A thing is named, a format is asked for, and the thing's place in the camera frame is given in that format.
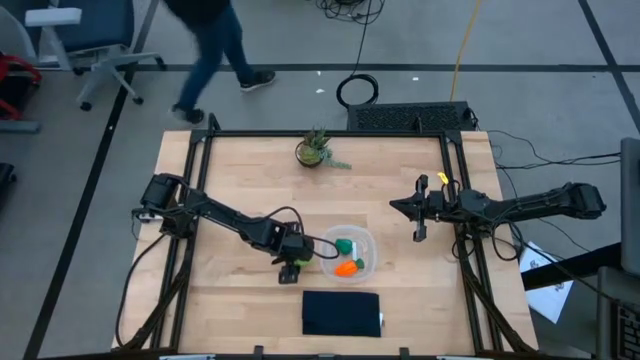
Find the floor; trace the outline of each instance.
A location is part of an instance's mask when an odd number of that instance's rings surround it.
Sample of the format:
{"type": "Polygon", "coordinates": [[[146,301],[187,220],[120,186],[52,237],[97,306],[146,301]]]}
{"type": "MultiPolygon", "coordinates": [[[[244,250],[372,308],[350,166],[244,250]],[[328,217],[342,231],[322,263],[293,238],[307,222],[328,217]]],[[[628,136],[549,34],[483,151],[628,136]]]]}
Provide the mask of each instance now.
{"type": "MultiPolygon", "coordinates": [[[[83,79],[47,72],[27,113],[42,123],[41,133],[0,134],[0,162],[16,165],[19,176],[0,213],[3,359],[22,358],[32,332],[29,354],[41,345],[40,357],[110,348],[134,249],[130,210],[148,182],[163,131],[186,128],[166,110],[196,57],[188,32],[156,5],[136,0],[138,49],[159,52],[170,71],[135,74],[143,106],[117,99],[119,88],[112,83],[95,94],[92,112],[84,113],[74,104],[83,79]],[[38,321],[38,314],[62,253],[73,257],[57,303],[55,296],[45,301],[53,309],[47,329],[47,316],[38,321]]],[[[472,0],[387,2],[369,27],[362,53],[367,73],[380,83],[380,103],[448,99],[452,64],[473,6],[472,0]]],[[[277,84],[243,95],[224,67],[200,105],[215,112],[225,129],[344,129],[347,116],[334,90],[352,68],[362,28],[325,19],[313,1],[235,0],[235,7],[250,61],[278,69],[277,84]]],[[[469,102],[482,129],[526,137],[542,156],[617,151],[620,139],[637,137],[640,127],[633,98],[640,94],[639,16],[634,0],[485,0],[456,99],[469,102]],[[591,13],[593,18],[585,16],[591,13]],[[600,41],[594,36],[598,28],[600,41]]],[[[366,84],[345,89],[349,102],[369,94],[366,84]]],[[[495,149],[501,164],[536,162],[526,143],[500,133],[491,138],[501,147],[495,149]]],[[[618,173],[617,165],[510,171],[519,195],[567,181],[598,186],[608,205],[600,219],[551,219],[589,249],[619,241],[618,173]]],[[[505,196],[513,196],[500,176],[505,196]]],[[[582,251],[539,221],[524,223],[522,230],[551,253],[582,251]]],[[[593,335],[594,304],[595,296],[576,285],[558,325],[534,314],[543,350],[584,355],[565,344],[593,335]]],[[[589,350],[588,344],[579,347],[589,350]]]]}

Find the black keyboard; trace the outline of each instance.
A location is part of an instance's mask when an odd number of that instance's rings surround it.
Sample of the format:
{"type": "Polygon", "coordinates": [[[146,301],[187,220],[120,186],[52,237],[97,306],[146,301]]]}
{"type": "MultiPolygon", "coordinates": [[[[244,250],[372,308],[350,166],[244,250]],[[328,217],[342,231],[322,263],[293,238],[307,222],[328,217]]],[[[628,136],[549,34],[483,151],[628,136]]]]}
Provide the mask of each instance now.
{"type": "MultiPolygon", "coordinates": [[[[624,306],[640,313],[640,306],[626,303],[624,306]]],[[[611,337],[614,342],[612,356],[621,360],[640,360],[640,317],[615,304],[611,308],[611,319],[615,322],[612,334],[617,335],[611,337]]]]}

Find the succulent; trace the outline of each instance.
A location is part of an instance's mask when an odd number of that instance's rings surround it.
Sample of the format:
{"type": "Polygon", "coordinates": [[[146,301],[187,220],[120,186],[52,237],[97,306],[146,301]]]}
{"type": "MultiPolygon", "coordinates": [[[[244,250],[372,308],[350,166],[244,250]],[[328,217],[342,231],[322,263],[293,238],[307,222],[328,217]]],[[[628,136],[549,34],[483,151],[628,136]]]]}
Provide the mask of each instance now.
{"type": "Polygon", "coordinates": [[[305,134],[302,146],[298,150],[300,160],[306,164],[315,164],[323,161],[331,167],[351,169],[351,165],[333,160],[333,151],[327,146],[331,138],[325,136],[325,134],[326,130],[324,128],[319,130],[312,129],[305,134]]]}
{"type": "Polygon", "coordinates": [[[305,134],[304,145],[316,151],[324,149],[329,140],[331,140],[331,138],[324,136],[326,132],[327,131],[324,128],[321,128],[320,130],[312,129],[305,134]]]}

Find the green toy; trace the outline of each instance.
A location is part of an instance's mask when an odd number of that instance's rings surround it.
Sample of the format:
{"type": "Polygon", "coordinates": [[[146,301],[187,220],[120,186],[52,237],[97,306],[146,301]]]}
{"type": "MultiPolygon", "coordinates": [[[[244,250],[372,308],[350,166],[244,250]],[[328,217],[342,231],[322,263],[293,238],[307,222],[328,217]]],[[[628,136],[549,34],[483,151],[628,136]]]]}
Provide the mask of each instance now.
{"type": "Polygon", "coordinates": [[[349,255],[353,251],[353,242],[349,239],[336,240],[336,247],[341,255],[349,255]]]}

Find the orange carrot toy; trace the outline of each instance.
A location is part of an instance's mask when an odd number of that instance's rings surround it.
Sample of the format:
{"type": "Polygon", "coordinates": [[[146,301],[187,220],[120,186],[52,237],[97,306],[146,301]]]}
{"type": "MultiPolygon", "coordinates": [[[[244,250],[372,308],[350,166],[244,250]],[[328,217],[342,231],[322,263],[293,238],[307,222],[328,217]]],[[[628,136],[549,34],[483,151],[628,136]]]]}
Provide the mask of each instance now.
{"type": "Polygon", "coordinates": [[[349,260],[340,264],[340,266],[336,268],[335,273],[337,276],[349,277],[353,276],[360,269],[364,269],[364,261],[362,259],[356,261],[349,260]]]}

